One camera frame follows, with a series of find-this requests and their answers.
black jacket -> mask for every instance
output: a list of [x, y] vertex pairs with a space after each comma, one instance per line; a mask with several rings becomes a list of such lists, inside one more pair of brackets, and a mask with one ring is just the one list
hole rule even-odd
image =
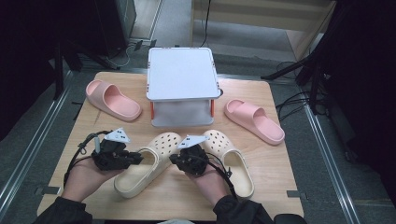
[[[85, 203], [58, 197], [34, 223], [92, 223], [92, 215], [85, 211], [85, 207]], [[220, 199], [213, 211], [217, 215], [217, 223], [221, 224], [274, 223], [260, 203], [254, 203], [253, 201], [240, 203], [231, 195]]]

wooden table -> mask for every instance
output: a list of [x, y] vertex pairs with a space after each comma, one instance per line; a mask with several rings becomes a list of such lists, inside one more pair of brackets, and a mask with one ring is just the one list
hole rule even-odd
[[[184, 138], [187, 134], [202, 134], [215, 129], [225, 133], [233, 144], [245, 155], [248, 170], [255, 185], [251, 200], [262, 203], [271, 217], [281, 213], [304, 215], [299, 198], [289, 198], [287, 190], [297, 190], [285, 143], [269, 146], [253, 133], [230, 121], [223, 114], [223, 107], [231, 99], [242, 99], [265, 108], [267, 115], [277, 122], [274, 100], [268, 83], [219, 79], [224, 94], [215, 101], [215, 121], [210, 126], [189, 128], [155, 128], [150, 123], [149, 100], [146, 97], [146, 75], [107, 73], [97, 74], [102, 79], [118, 86], [123, 94], [136, 100], [143, 109], [140, 117], [132, 122], [115, 119], [85, 101], [76, 124], [64, 147], [49, 182], [50, 186], [61, 187], [67, 165], [89, 133], [116, 130], [123, 127], [132, 143], [128, 150], [146, 146], [155, 136], [175, 132]], [[93, 141], [87, 146], [93, 151]], [[56, 195], [45, 195], [38, 207], [41, 214], [55, 200]], [[199, 193], [190, 180], [171, 165], [158, 178], [132, 199], [124, 199], [113, 188], [113, 180], [107, 181], [99, 190], [87, 198], [87, 212], [95, 219], [167, 220], [183, 218], [188, 220], [215, 220], [210, 203]]]

human hand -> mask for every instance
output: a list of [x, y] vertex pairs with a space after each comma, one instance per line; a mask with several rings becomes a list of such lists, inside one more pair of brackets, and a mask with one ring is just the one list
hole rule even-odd
[[213, 206], [215, 206], [222, 197], [228, 195], [224, 186], [224, 179], [215, 168], [209, 164], [201, 175], [185, 174]]
[[79, 161], [70, 171], [62, 197], [75, 202], [82, 202], [96, 192], [108, 179], [119, 175], [123, 171], [101, 171], [92, 158]]

white plastic box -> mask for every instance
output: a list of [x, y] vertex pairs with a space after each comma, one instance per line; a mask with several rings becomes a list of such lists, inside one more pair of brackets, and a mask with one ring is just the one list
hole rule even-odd
[[214, 100], [220, 93], [210, 49], [149, 50], [147, 97], [153, 126], [210, 125], [214, 121]]

metal rail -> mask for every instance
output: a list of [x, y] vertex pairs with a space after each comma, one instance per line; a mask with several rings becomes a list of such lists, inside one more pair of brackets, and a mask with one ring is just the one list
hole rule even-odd
[[332, 151], [326, 141], [325, 134], [320, 127], [318, 118], [313, 114], [312, 110], [309, 108], [309, 105], [306, 105], [304, 109], [309, 123], [311, 124], [312, 131], [314, 132], [314, 135], [318, 141], [318, 146], [326, 164], [330, 179], [332, 180], [332, 185], [334, 186], [338, 201], [341, 204], [344, 215], [346, 216], [346, 222], [348, 224], [360, 224], [361, 221], [355, 209], [355, 205], [350, 198], [347, 186], [343, 180], [343, 177], [341, 176], [340, 171], [338, 170], [334, 157], [332, 156]]
[[64, 81], [64, 92], [61, 93], [57, 101], [52, 102], [52, 104], [50, 105], [46, 116], [41, 121], [40, 126], [35, 132], [35, 135], [33, 136], [27, 148], [24, 150], [24, 153], [21, 156], [21, 159], [18, 162], [14, 172], [8, 179], [7, 183], [3, 186], [0, 194], [0, 222], [6, 215], [6, 212], [12, 200], [14, 199], [18, 189], [20, 188], [23, 179], [28, 173], [33, 161], [35, 160], [35, 156], [40, 150], [40, 147], [43, 144], [43, 141], [46, 138], [53, 121], [56, 119], [62, 105], [64, 104], [64, 99], [66, 98], [70, 90], [69, 86], [72, 78], [73, 74], [71, 73], [71, 71], [69, 71], [66, 74]]

